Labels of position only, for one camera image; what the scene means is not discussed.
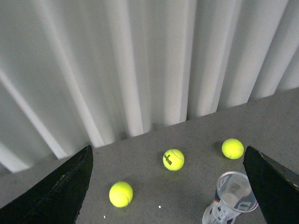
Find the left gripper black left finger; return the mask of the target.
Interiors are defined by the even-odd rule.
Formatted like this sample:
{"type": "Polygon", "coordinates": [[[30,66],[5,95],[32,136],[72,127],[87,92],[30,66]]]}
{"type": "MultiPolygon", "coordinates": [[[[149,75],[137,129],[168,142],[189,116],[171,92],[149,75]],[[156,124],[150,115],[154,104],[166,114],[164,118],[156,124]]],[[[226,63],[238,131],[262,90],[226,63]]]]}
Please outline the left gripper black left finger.
{"type": "Polygon", "coordinates": [[[74,224],[89,189],[93,149],[86,146],[0,209],[2,224],[74,224]]]}

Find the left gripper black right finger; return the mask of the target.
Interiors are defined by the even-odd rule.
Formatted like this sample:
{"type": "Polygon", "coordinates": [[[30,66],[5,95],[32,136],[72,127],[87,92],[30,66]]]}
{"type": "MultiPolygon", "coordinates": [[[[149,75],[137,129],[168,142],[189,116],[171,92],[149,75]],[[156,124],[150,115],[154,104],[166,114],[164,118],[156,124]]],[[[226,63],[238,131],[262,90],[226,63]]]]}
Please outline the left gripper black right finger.
{"type": "Polygon", "coordinates": [[[266,223],[299,222],[299,175],[248,146],[243,165],[266,223]]]}

